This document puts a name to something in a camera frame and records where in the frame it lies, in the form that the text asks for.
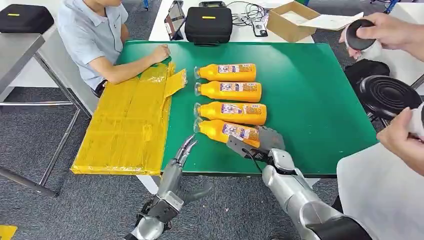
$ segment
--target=yellow object on floor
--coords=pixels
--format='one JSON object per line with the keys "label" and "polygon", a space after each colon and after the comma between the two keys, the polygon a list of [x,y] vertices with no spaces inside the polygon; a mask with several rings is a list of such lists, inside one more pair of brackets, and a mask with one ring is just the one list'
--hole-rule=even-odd
{"label": "yellow object on floor", "polygon": [[159,175],[171,96],[186,70],[158,64],[120,84],[107,84],[71,170],[75,174]]}
{"label": "yellow object on floor", "polygon": [[17,229],[17,226],[0,225],[0,240],[11,240]]}

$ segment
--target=light blue shirt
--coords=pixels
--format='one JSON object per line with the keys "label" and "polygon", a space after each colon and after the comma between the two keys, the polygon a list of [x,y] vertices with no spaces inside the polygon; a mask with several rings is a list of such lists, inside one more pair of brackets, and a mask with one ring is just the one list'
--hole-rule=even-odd
{"label": "light blue shirt", "polygon": [[83,0],[64,0],[57,15],[57,28],[65,48],[79,68],[81,78],[92,88],[105,79],[89,62],[105,56],[115,64],[123,44],[121,25],[128,18],[124,6],[107,6],[106,16],[91,10]]}

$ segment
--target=tablet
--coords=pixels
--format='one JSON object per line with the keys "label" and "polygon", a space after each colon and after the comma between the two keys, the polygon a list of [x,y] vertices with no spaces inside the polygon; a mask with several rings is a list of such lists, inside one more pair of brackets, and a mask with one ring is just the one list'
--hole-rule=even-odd
{"label": "tablet", "polygon": [[178,31],[186,21],[186,16],[182,10],[183,1],[173,1],[165,18],[165,27],[169,35],[169,40],[176,40]]}

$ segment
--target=cardboard box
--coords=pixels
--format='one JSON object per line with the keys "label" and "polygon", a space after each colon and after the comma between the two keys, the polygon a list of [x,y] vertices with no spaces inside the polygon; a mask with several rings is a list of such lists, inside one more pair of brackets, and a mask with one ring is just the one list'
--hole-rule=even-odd
{"label": "cardboard box", "polygon": [[318,29],[338,31],[364,16],[325,15],[296,1],[281,5],[269,11],[266,28],[287,42],[297,42],[315,33]]}

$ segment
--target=gray carpet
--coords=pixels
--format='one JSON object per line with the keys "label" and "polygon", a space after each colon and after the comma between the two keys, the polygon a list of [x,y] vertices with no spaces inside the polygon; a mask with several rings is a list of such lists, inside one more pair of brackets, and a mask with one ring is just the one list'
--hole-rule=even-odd
{"label": "gray carpet", "polygon": [[[130,36],[147,40],[160,1],[149,1],[147,12],[142,3],[134,1],[124,0]],[[383,9],[381,3],[359,0],[311,0],[309,6],[323,14],[347,15]],[[339,35],[318,30],[313,38],[329,43],[344,67],[353,61],[337,42]],[[60,99],[64,97],[58,89],[16,88],[7,101]],[[69,106],[1,108],[0,165],[39,181],[73,113]],[[40,195],[0,177],[0,224],[18,226],[13,240],[114,240],[133,229],[136,211],[151,197],[135,176],[75,175],[69,171],[88,124],[84,116],[78,118],[47,182],[49,188],[60,191],[59,197]],[[210,195],[183,208],[172,221],[172,230],[160,239],[299,239],[259,177],[183,178],[189,188],[205,181],[213,183]],[[314,189],[329,204],[338,194],[337,181],[332,179],[320,180]]]}

